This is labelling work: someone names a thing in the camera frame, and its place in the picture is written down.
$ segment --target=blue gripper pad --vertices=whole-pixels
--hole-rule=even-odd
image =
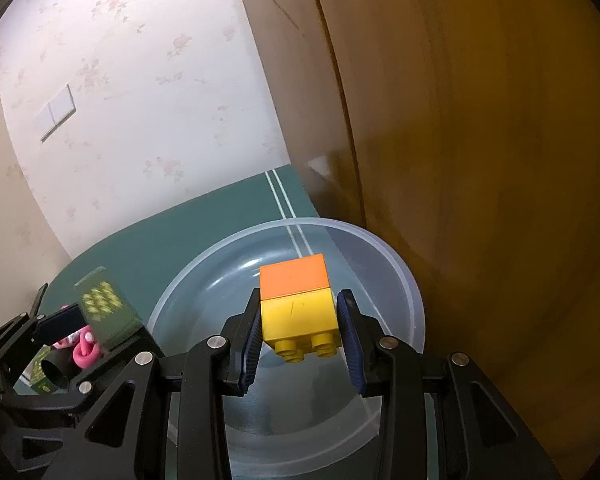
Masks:
[[[362,394],[366,389],[362,346],[360,346],[360,341],[343,291],[338,294],[338,299],[336,300],[336,316],[338,317],[338,328],[340,329],[342,347],[344,348],[344,355],[347,360],[349,377],[351,378],[351,383],[357,388],[358,393]]]
[[[247,392],[249,386],[253,384],[256,378],[258,360],[260,359],[260,350],[262,348],[262,316],[260,308],[256,313],[251,325],[251,331],[247,337],[247,343],[242,354],[242,375],[240,377],[240,389]]]

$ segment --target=light switch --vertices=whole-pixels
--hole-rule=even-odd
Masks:
[[[65,85],[58,95],[51,99],[49,108],[56,126],[60,126],[75,112],[74,98],[69,85]]]
[[[34,134],[39,137],[40,140],[44,141],[55,129],[56,124],[54,123],[54,118],[51,116],[49,105],[46,104],[33,118]]]

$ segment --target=brown wooden cabinet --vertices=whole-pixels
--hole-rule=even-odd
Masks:
[[[472,355],[563,476],[579,478],[600,452],[593,4],[244,3],[320,212],[402,255],[427,351]],[[333,171],[316,186],[307,163],[321,155]]]

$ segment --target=clear plastic bowl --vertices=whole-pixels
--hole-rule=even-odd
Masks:
[[[350,288],[363,314],[422,352],[422,299],[403,260],[368,231],[324,218],[268,222],[208,248],[164,291],[148,329],[167,355],[186,352],[244,311],[260,266],[318,253],[334,294]],[[177,402],[174,396],[174,442]],[[286,364],[263,344],[249,393],[224,398],[232,473],[278,478],[331,465],[378,434],[380,407],[379,398],[357,395],[342,349],[331,358],[308,354],[301,363]]]

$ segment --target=pink object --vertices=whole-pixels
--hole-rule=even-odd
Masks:
[[[100,357],[100,345],[91,332],[89,325],[80,329],[80,342],[74,347],[74,362],[80,368],[88,368],[93,365]]]

